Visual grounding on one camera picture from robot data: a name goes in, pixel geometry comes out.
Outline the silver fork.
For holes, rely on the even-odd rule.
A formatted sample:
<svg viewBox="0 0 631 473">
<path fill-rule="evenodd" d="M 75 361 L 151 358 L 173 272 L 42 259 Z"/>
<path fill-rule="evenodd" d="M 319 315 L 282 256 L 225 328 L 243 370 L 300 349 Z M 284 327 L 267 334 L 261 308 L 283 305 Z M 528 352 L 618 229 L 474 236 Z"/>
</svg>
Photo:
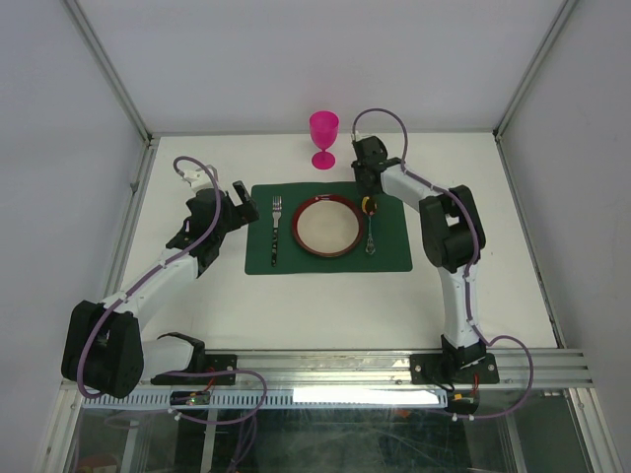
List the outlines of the silver fork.
<svg viewBox="0 0 631 473">
<path fill-rule="evenodd" d="M 271 245 L 271 265 L 277 265 L 279 224 L 282 217 L 282 197 L 280 195 L 272 198 L 272 245 Z"/>
</svg>

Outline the gold bowl spoon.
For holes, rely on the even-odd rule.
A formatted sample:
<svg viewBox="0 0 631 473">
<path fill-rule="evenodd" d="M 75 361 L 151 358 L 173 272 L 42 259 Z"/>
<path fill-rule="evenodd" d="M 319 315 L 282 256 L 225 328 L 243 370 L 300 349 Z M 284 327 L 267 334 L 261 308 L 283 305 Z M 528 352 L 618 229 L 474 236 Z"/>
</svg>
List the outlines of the gold bowl spoon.
<svg viewBox="0 0 631 473">
<path fill-rule="evenodd" d="M 377 213 L 378 204 L 373 197 L 365 196 L 362 199 L 361 209 L 367 217 L 367 242 L 365 251 L 369 255 L 374 255 L 376 247 L 373 237 L 373 218 Z"/>
</svg>

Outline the pink plastic goblet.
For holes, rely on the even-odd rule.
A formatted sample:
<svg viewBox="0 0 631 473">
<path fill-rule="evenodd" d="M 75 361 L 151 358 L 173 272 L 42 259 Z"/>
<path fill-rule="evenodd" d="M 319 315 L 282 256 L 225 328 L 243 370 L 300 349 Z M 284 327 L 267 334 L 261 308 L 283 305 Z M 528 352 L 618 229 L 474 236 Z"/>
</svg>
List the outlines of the pink plastic goblet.
<svg viewBox="0 0 631 473">
<path fill-rule="evenodd" d="M 318 148 L 312 157 L 312 165 L 319 170 L 331 169 L 335 165 L 335 157 L 329 149 L 338 136 L 339 118 L 330 110 L 320 110 L 310 117 L 309 125 L 312 141 Z"/>
</svg>

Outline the green placemat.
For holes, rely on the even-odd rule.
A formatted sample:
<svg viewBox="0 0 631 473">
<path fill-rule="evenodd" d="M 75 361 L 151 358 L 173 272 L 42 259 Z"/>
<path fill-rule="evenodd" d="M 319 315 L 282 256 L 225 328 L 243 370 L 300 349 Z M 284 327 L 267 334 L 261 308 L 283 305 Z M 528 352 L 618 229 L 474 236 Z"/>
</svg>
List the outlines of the green placemat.
<svg viewBox="0 0 631 473">
<path fill-rule="evenodd" d="M 247 230 L 245 272 L 248 275 L 408 272 L 412 269 L 403 205 L 388 196 L 377 199 L 378 210 L 373 218 L 374 255 L 365 251 L 365 236 L 355 249 L 336 258 L 318 257 L 301 249 L 292 237 L 292 217 L 302 202 L 321 194 L 339 194 L 361 205 L 361 197 L 352 182 L 259 184 L 252 188 L 251 197 L 260 218 Z M 277 195 L 282 197 L 282 217 L 277 265 L 273 267 L 272 198 Z"/>
</svg>

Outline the red rimmed cream plate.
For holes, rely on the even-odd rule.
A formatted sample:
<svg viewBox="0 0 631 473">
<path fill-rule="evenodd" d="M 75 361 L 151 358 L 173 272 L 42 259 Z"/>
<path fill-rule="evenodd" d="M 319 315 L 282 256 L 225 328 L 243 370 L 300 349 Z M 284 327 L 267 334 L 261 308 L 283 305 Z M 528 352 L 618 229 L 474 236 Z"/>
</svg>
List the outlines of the red rimmed cream plate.
<svg viewBox="0 0 631 473">
<path fill-rule="evenodd" d="M 292 237 L 311 255 L 336 258 L 351 252 L 364 237 L 359 207 L 339 194 L 321 194 L 302 202 L 292 217 Z"/>
</svg>

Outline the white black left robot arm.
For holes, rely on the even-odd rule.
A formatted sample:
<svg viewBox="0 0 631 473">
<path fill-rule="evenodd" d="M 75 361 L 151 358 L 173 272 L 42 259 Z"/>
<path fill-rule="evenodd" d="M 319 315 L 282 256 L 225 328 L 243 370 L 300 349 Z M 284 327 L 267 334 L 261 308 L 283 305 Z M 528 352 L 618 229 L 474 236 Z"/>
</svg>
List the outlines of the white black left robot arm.
<svg viewBox="0 0 631 473">
<path fill-rule="evenodd" d="M 174 295 L 200 278 L 219 256 L 226 234 L 259 218 L 255 202 L 238 180 L 233 187 L 242 203 L 224 191 L 205 188 L 186 202 L 190 215 L 166 244 L 158 270 L 139 290 L 127 290 L 99 303 L 82 301 L 71 313 L 61 362 L 62 375 L 103 394 L 122 399 L 139 381 L 174 372 L 185 382 L 208 370 L 205 344 L 179 332 L 153 341 L 142 329 Z"/>
</svg>

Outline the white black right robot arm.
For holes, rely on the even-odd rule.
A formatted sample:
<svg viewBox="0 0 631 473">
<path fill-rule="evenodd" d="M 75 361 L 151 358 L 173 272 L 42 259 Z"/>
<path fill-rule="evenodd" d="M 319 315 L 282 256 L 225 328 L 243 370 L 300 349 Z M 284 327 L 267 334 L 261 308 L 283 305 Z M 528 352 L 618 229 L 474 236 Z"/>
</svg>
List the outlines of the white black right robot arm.
<svg viewBox="0 0 631 473">
<path fill-rule="evenodd" d="M 486 356 L 476 295 L 477 263 L 486 237 L 472 193 L 465 185 L 444 188 L 414 173 L 402 159 L 389 157 L 376 136 L 353 138 L 352 146 L 351 167 L 360 194 L 388 195 L 419 214 L 423 249 L 442 285 L 442 373 L 463 381 Z"/>
</svg>

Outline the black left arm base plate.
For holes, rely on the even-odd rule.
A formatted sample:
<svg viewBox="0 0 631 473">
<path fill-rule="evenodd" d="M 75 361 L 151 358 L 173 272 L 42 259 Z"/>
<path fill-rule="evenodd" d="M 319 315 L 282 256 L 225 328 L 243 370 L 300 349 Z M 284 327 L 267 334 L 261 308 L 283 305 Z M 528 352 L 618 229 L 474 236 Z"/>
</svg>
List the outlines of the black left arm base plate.
<svg viewBox="0 0 631 473">
<path fill-rule="evenodd" d="M 189 385 L 233 386 L 236 384 L 235 369 L 238 367 L 238 355 L 235 353 L 211 353 L 204 355 L 199 368 L 186 370 L 185 375 L 162 373 L 154 376 L 153 385 Z"/>
</svg>

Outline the aluminium front rail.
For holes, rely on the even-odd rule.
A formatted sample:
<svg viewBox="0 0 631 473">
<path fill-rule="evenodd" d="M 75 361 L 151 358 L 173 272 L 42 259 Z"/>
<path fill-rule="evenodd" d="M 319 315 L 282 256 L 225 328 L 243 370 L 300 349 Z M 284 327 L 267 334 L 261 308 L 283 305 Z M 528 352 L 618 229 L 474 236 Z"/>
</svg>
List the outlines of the aluminium front rail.
<svg viewBox="0 0 631 473">
<path fill-rule="evenodd" d="M 404 351 L 245 351 L 238 355 L 238 370 L 259 373 L 267 384 L 405 384 L 411 382 L 409 356 Z M 564 349 L 490 351 L 497 362 L 497 388 L 561 389 L 593 384 L 582 353 Z M 473 385 L 448 384 L 447 386 Z"/>
</svg>

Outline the aluminium left frame post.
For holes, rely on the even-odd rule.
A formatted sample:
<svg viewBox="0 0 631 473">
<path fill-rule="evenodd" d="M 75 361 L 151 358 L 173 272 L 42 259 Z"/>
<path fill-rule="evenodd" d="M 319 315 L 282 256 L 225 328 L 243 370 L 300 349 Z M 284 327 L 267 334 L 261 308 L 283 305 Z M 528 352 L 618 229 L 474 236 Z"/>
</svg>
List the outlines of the aluminium left frame post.
<svg viewBox="0 0 631 473">
<path fill-rule="evenodd" d="M 103 75 L 105 82 L 109 86 L 114 98 L 132 125 L 135 133 L 139 136 L 142 143 L 146 147 L 149 147 L 152 144 L 153 133 L 150 131 L 127 88 L 124 86 L 120 75 L 106 52 L 105 47 L 85 10 L 81 6 L 80 2 L 76 0 L 61 0 L 60 4 L 63 6 L 71 23 L 86 45 L 89 53 Z"/>
</svg>

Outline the aluminium frame post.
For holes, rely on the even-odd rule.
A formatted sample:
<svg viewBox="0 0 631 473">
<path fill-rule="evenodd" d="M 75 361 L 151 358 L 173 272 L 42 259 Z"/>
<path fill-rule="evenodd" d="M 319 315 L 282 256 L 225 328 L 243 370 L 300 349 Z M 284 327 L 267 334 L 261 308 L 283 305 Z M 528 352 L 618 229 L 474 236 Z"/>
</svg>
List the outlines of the aluminium frame post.
<svg viewBox="0 0 631 473">
<path fill-rule="evenodd" d="M 63 6 L 71 23 L 86 45 L 89 53 L 103 75 L 105 82 L 109 86 L 114 98 L 132 125 L 135 133 L 139 136 L 142 143 L 146 147 L 149 147 L 152 144 L 153 133 L 150 131 L 127 88 L 124 86 L 120 75 L 106 52 L 105 47 L 85 10 L 81 6 L 80 2 L 76 0 L 61 0 L 60 4 Z"/>
<path fill-rule="evenodd" d="M 512 94 L 501 118 L 493 129 L 493 136 L 497 142 L 502 140 L 503 135 L 507 131 L 509 125 L 513 121 L 521 103 L 526 97 L 528 90 L 537 78 L 539 70 L 543 67 L 548 55 L 552 51 L 560 35 L 564 32 L 568 22 L 570 21 L 579 0 L 564 0 L 561 2 L 556 11 L 550 25 L 539 42 L 531 60 L 529 61 L 518 85 Z"/>
</svg>

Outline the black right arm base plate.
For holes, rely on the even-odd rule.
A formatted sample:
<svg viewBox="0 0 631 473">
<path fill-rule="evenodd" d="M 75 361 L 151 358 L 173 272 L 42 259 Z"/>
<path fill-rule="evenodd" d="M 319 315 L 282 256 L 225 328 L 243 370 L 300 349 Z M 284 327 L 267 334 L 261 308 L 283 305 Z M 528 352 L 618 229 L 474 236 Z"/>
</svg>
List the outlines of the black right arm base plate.
<svg viewBox="0 0 631 473">
<path fill-rule="evenodd" d="M 497 362 L 492 354 L 461 369 L 452 368 L 442 353 L 416 353 L 409 356 L 413 384 L 498 384 Z"/>
</svg>

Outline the aluminium right frame post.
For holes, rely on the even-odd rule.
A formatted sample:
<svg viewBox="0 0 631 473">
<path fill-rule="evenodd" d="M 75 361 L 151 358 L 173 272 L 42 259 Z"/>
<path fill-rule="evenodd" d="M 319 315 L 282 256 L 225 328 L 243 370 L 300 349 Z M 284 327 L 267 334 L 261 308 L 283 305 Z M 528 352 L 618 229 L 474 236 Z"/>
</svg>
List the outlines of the aluminium right frame post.
<svg viewBox="0 0 631 473">
<path fill-rule="evenodd" d="M 502 140 L 503 135 L 507 131 L 509 125 L 513 121 L 521 103 L 526 97 L 528 90 L 537 78 L 539 70 L 543 67 L 548 55 L 552 51 L 560 35 L 564 32 L 568 22 L 570 21 L 579 0 L 564 0 L 561 2 L 556 11 L 550 25 L 539 42 L 531 60 L 529 61 L 518 85 L 512 94 L 501 118 L 493 129 L 493 136 L 497 142 Z"/>
</svg>

